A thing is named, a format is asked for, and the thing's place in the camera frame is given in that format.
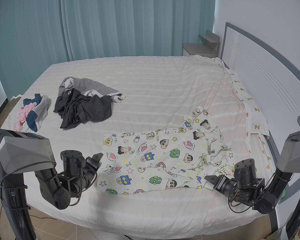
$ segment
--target cartoon print pajamas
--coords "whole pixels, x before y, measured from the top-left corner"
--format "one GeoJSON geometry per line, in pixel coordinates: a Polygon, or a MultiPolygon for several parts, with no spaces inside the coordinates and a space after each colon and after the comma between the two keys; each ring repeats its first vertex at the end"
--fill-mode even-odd
{"type": "Polygon", "coordinates": [[[105,136],[98,171],[100,191],[135,194],[177,187],[212,189],[206,175],[233,176],[234,156],[203,107],[183,126],[105,136]]]}

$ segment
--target black garment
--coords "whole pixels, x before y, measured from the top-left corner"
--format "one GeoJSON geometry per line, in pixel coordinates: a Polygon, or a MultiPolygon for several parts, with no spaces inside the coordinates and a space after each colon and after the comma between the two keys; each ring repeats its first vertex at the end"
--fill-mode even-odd
{"type": "Polygon", "coordinates": [[[62,118],[60,128],[74,128],[86,120],[108,119],[112,115],[111,98],[108,95],[85,96],[73,88],[70,94],[64,94],[56,99],[53,112],[57,112],[62,118]]]}

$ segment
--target gray garment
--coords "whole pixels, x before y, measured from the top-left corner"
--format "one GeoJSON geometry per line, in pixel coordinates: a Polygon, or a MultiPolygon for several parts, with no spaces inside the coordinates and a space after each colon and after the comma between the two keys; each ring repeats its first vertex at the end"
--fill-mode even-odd
{"type": "Polygon", "coordinates": [[[69,93],[72,88],[77,89],[81,94],[86,96],[98,95],[99,97],[109,95],[115,103],[120,103],[125,98],[125,94],[107,87],[100,82],[88,78],[66,77],[58,88],[58,96],[69,93]]]}

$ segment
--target pink garment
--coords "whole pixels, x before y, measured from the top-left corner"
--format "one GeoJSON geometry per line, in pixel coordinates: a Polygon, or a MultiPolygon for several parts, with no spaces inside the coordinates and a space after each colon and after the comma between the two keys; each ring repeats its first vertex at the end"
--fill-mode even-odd
{"type": "Polygon", "coordinates": [[[13,126],[14,131],[22,131],[23,129],[23,123],[25,122],[26,118],[28,117],[28,114],[31,110],[33,110],[37,106],[37,103],[30,103],[28,105],[25,105],[24,107],[20,107],[18,109],[18,118],[17,122],[13,126]]]}

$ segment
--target white wall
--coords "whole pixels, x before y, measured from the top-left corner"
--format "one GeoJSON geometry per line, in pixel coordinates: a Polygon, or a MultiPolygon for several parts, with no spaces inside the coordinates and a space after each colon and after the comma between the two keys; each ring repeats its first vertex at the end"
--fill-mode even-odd
{"type": "Polygon", "coordinates": [[[266,42],[300,69],[299,0],[216,0],[213,32],[220,36],[219,56],[226,22],[266,42]]]}
{"type": "Polygon", "coordinates": [[[0,106],[2,105],[2,103],[4,102],[5,99],[6,99],[6,94],[3,90],[3,87],[0,82],[0,106]]]}

